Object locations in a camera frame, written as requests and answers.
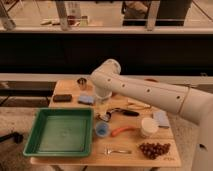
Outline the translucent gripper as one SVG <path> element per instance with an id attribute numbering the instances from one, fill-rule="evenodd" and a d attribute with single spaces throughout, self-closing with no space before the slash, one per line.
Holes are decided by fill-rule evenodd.
<path id="1" fill-rule="evenodd" d="M 109 108 L 109 100 L 96 97 L 95 98 L 95 111 L 100 116 L 104 116 Z"/>

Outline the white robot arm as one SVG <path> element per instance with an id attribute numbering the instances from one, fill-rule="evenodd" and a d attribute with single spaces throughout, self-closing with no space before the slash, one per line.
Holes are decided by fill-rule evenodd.
<path id="1" fill-rule="evenodd" d="M 113 92 L 142 101 L 199 126 L 191 171 L 213 170 L 213 94 L 190 87 L 134 79 L 120 74 L 121 66 L 108 59 L 90 75 L 97 98 Z"/>

